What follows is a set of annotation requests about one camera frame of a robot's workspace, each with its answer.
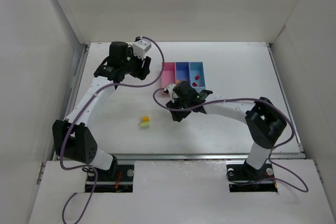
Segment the green orange lego piece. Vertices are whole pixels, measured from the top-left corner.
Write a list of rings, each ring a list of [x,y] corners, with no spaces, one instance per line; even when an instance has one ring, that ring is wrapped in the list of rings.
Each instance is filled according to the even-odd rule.
[[[143,116],[141,119],[140,127],[148,127],[151,125],[149,116]]]

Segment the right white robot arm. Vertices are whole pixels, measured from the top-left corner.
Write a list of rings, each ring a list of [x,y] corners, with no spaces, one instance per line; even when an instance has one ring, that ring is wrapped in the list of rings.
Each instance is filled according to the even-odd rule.
[[[164,90],[170,96],[166,104],[174,121],[180,122],[191,112],[224,116],[247,125],[253,144],[245,165],[260,170],[287,126],[285,116],[264,97],[236,101],[215,95],[213,91],[196,91],[182,81]]]

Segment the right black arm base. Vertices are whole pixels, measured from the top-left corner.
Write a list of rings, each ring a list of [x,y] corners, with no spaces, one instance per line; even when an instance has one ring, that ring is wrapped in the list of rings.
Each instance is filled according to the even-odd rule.
[[[278,192],[277,184],[272,180],[274,170],[269,163],[259,170],[247,164],[227,164],[226,169],[231,193]]]

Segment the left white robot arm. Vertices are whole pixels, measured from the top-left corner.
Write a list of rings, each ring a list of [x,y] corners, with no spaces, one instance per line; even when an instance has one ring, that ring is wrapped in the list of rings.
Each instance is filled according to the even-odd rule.
[[[114,41],[109,55],[97,67],[92,83],[81,101],[64,120],[56,120],[52,134],[56,154],[112,173],[117,159],[98,147],[89,127],[108,97],[126,75],[144,80],[150,73],[151,58],[146,53],[151,42],[139,39],[132,44]]]

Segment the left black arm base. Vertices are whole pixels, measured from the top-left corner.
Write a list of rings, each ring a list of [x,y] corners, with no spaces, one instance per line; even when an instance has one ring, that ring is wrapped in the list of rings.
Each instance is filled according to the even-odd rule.
[[[97,181],[95,193],[132,193],[134,168],[134,163],[118,164],[113,172],[97,168],[97,179],[93,168],[82,168],[82,171],[87,174],[85,192],[91,192],[95,181]]]

